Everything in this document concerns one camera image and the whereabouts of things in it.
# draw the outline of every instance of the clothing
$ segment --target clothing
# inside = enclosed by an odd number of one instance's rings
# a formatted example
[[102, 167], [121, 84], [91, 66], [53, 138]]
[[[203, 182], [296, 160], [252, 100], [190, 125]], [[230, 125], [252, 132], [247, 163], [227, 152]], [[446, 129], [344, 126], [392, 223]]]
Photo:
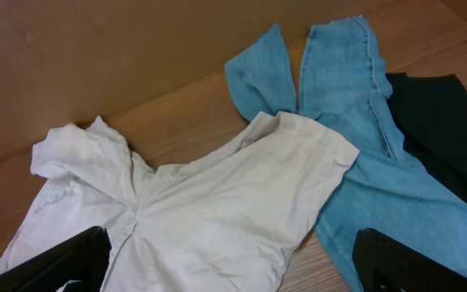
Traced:
[[353, 164], [341, 135], [295, 114], [259, 114], [188, 165], [156, 172], [98, 118], [33, 147], [48, 179], [0, 259], [0, 273], [105, 227], [103, 291], [276, 291], [294, 249]]
[[467, 92], [454, 75], [411, 78], [388, 74], [388, 106], [405, 135], [405, 150], [467, 203]]
[[403, 150], [403, 135], [386, 102], [392, 87], [385, 62], [362, 16], [311, 28], [298, 109], [279, 26], [228, 61], [225, 72], [233, 102], [248, 120], [258, 111], [298, 113], [338, 131], [360, 149], [315, 227], [351, 290], [362, 291], [351, 255], [356, 234], [364, 228], [467, 277], [467, 204]]

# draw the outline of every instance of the denim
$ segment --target denim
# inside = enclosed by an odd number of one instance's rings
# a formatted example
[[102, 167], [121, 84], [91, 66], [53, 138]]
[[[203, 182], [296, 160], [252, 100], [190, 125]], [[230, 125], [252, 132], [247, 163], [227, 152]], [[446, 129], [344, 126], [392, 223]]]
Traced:
[[299, 106], [281, 29], [273, 25], [225, 65], [238, 111], [312, 118], [360, 149], [319, 213], [315, 232], [353, 291], [362, 291], [352, 252], [371, 227], [467, 277], [467, 204], [403, 149], [392, 120], [385, 61], [363, 16], [315, 25], [302, 58]]

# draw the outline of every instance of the wooden surface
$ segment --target wooden surface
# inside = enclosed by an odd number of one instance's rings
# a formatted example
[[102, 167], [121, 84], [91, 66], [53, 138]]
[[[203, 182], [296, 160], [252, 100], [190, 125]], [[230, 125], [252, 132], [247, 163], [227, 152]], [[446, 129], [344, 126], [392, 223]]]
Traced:
[[[389, 71], [412, 76], [457, 73], [467, 88], [467, 23], [437, 0], [397, 0], [366, 13]], [[293, 77], [305, 38], [289, 45]], [[149, 99], [105, 121], [148, 164], [193, 161], [219, 148], [245, 126], [221, 71]], [[43, 179], [29, 174], [30, 150], [0, 160], [0, 256]], [[280, 292], [346, 291], [347, 286], [313, 234], [293, 254]]]
[[295, 41], [393, 1], [0, 0], [0, 156], [219, 71], [275, 22]]

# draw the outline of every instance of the black fabric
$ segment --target black fabric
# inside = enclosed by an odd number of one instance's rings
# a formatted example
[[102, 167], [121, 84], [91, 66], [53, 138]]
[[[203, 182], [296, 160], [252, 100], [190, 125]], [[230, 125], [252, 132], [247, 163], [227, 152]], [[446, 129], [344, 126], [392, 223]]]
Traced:
[[405, 151], [467, 203], [467, 92], [454, 75], [387, 74], [388, 106], [405, 135]]
[[93, 226], [1, 274], [0, 292], [54, 292], [69, 280], [79, 281], [70, 291], [98, 292], [110, 251], [107, 231]]

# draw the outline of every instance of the jeans leg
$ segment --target jeans leg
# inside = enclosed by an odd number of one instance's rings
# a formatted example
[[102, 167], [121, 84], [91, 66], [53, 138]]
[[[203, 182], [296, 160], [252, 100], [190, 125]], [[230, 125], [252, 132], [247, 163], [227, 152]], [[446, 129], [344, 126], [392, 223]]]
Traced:
[[336, 115], [351, 131], [336, 130], [355, 146], [397, 159], [403, 152], [403, 135], [385, 102], [391, 94], [385, 61], [365, 18], [311, 28], [300, 77], [302, 115]]
[[261, 111], [296, 113], [288, 50], [278, 24], [228, 61], [225, 72], [233, 103], [248, 121]]

